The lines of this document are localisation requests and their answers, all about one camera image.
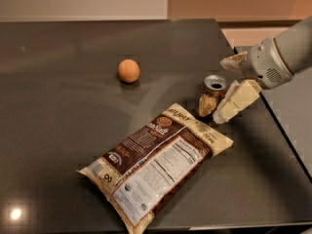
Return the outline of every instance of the brown chip bag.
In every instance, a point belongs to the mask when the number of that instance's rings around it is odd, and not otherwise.
[[[97,185],[129,233],[138,234],[205,158],[232,143],[175,103],[79,173]]]

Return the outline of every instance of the can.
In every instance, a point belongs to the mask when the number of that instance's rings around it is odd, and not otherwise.
[[[210,116],[224,99],[226,90],[226,79],[224,77],[219,75],[207,76],[202,83],[197,102],[198,116]]]

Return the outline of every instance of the dark tabletop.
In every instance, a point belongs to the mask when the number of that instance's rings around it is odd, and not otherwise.
[[[174,102],[194,113],[207,75],[240,78],[219,65],[233,52],[213,19],[0,23],[0,39],[0,233],[125,230],[75,171]],[[116,77],[123,59],[140,65],[135,84]],[[149,229],[312,222],[311,183],[261,99],[216,129],[233,147]]]

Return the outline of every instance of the nutrition label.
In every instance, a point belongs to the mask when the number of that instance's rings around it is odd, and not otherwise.
[[[137,225],[202,159],[200,152],[179,136],[123,182],[113,197]]]

